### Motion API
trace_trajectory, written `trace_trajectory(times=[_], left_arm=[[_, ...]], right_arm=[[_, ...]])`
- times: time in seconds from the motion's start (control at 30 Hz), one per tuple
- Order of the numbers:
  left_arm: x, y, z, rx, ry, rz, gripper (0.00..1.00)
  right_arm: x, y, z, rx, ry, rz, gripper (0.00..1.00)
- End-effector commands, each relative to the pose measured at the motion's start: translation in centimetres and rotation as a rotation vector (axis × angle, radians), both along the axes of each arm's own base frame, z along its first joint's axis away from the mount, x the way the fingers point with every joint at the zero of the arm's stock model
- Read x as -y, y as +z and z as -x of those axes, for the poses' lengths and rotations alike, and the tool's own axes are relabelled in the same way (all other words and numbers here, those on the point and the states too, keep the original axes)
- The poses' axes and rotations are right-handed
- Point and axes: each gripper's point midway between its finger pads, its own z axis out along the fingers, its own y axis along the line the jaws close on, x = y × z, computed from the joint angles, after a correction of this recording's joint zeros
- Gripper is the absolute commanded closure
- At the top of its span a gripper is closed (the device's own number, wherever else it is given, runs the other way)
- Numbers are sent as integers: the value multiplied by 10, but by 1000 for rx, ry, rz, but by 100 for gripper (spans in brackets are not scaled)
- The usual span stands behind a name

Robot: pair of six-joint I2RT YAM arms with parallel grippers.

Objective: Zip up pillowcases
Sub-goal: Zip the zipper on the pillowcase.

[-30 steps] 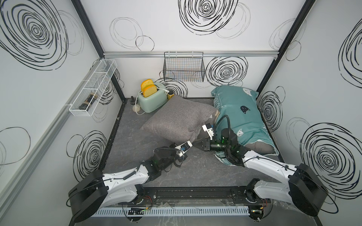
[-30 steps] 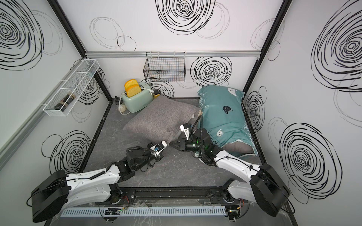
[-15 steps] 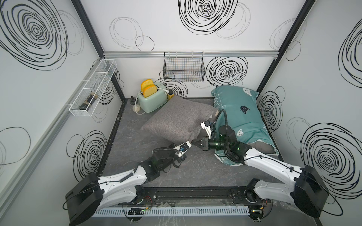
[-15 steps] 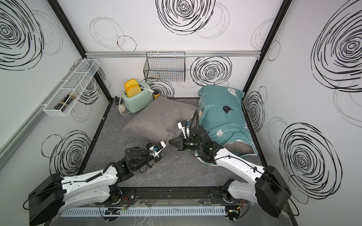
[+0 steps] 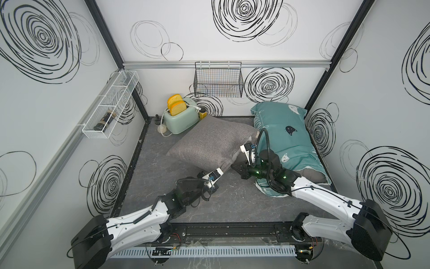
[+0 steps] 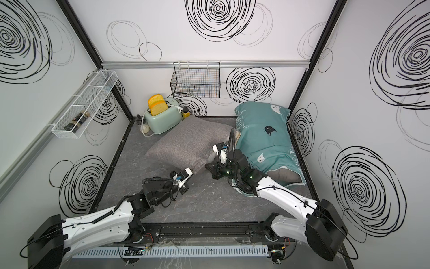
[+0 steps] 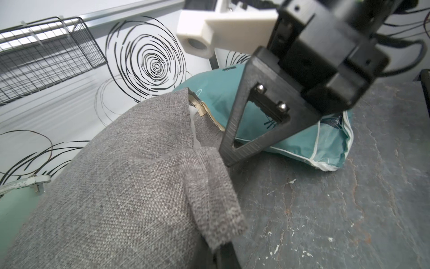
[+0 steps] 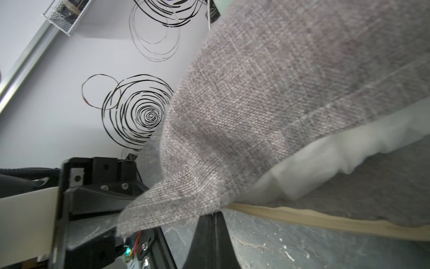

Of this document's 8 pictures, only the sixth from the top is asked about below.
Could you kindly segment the grey pillow with zipper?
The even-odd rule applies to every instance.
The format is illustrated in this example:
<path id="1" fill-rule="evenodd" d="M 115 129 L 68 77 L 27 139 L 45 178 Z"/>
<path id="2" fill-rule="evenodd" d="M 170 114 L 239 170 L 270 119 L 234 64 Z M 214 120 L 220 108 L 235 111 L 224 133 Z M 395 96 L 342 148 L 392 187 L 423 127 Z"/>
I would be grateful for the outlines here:
<path id="1" fill-rule="evenodd" d="M 190 116 L 175 126 L 146 156 L 195 174 L 213 159 L 213 146 L 227 142 L 232 126 Z"/>

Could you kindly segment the teal printed pillow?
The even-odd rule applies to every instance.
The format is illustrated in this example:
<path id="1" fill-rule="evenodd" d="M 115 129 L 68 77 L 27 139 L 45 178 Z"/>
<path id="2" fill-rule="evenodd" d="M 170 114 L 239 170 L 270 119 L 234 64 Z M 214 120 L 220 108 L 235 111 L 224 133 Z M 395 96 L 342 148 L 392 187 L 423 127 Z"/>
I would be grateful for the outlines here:
<path id="1" fill-rule="evenodd" d="M 275 104 L 246 102 L 238 105 L 235 113 L 240 133 L 236 148 L 251 167 L 283 187 L 304 186 L 306 179 L 287 127 L 291 111 Z"/>

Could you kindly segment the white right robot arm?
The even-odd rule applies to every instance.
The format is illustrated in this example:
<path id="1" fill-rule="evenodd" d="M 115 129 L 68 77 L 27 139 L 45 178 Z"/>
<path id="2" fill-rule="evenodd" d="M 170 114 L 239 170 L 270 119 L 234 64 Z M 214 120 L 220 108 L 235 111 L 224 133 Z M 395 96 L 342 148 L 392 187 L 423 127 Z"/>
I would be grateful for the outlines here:
<path id="1" fill-rule="evenodd" d="M 240 150 L 219 143 L 213 146 L 215 159 L 206 164 L 214 179 L 227 178 L 238 191 L 262 198 L 291 214 L 272 214 L 265 221 L 263 233 L 270 241 L 291 238 L 306 242 L 321 258 L 333 261 L 348 230 L 334 205 L 326 199 L 316 201 L 278 184 L 269 175 L 252 168 Z"/>

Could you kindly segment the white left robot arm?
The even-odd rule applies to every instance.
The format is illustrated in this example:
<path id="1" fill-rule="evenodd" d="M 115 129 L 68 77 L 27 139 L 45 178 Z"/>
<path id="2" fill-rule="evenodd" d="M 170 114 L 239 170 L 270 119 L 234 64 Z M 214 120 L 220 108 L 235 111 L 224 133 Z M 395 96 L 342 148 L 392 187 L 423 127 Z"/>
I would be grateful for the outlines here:
<path id="1" fill-rule="evenodd" d="M 53 215 L 28 239 L 23 250 L 30 269 L 58 269 L 75 254 L 110 243 L 153 244 L 159 231 L 144 227 L 141 220 L 154 212 L 154 205 L 175 192 L 184 192 L 193 172 L 186 168 L 170 178 L 147 178 L 142 190 L 124 196 L 115 206 L 78 217 Z"/>

